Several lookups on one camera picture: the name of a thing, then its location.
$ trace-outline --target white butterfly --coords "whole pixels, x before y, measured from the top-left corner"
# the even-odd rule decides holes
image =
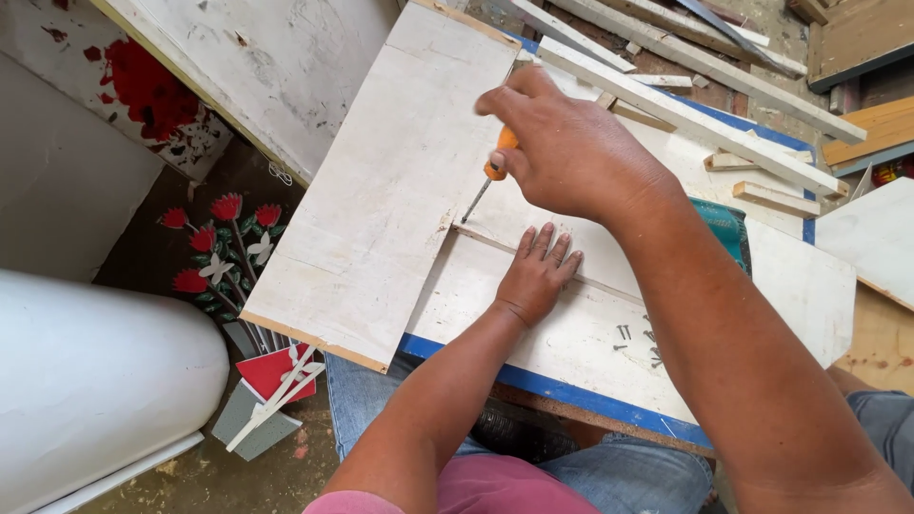
[[[256,264],[262,266],[270,259],[270,250],[273,249],[273,243],[270,242],[270,234],[265,230],[260,236],[260,242],[255,242],[248,247],[248,253],[257,255]]]
[[[222,280],[222,274],[232,269],[235,264],[231,262],[222,262],[219,259],[219,256],[213,253],[213,256],[209,258],[209,266],[200,270],[200,276],[210,276],[213,275],[211,282],[213,285],[219,283]]]

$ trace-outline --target orange screwdriver handle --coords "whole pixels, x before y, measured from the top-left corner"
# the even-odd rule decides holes
[[[520,144],[517,142],[517,136],[511,132],[511,129],[507,125],[502,127],[502,132],[498,135],[498,144],[495,148],[501,150],[502,148],[519,148]],[[483,171],[485,175],[492,180],[505,180],[507,177],[507,172],[498,166],[492,164],[492,161],[486,161],[485,166],[483,166]]]

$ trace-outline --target green leaf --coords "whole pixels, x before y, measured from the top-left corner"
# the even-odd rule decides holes
[[[257,224],[257,215],[251,214],[244,221],[241,222],[241,226],[239,227],[239,232],[241,232],[241,235],[243,236],[244,234],[247,234],[248,231],[250,231],[250,229],[256,224]]]

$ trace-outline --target red flower decoration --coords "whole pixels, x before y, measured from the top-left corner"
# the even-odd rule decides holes
[[[278,205],[261,205],[254,211],[257,216],[257,222],[264,227],[270,228],[280,220],[282,208]]]
[[[162,216],[162,224],[169,229],[181,229],[189,222],[183,207],[172,207]]]
[[[200,230],[194,230],[194,234],[190,236],[190,245],[195,250],[209,252],[213,249],[214,244],[216,244],[216,227],[212,223],[200,227]]]
[[[209,211],[223,221],[237,220],[241,215],[241,195],[238,193],[222,195],[222,198],[213,202]]]
[[[181,293],[203,293],[207,290],[207,279],[200,276],[200,270],[184,270],[177,274],[172,287]]]

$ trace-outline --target pink shirt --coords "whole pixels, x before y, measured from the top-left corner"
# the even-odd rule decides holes
[[[439,514],[537,512],[599,514],[571,487],[513,457],[456,457],[438,477]],[[403,514],[403,511],[371,493],[337,491],[316,499],[304,514]]]

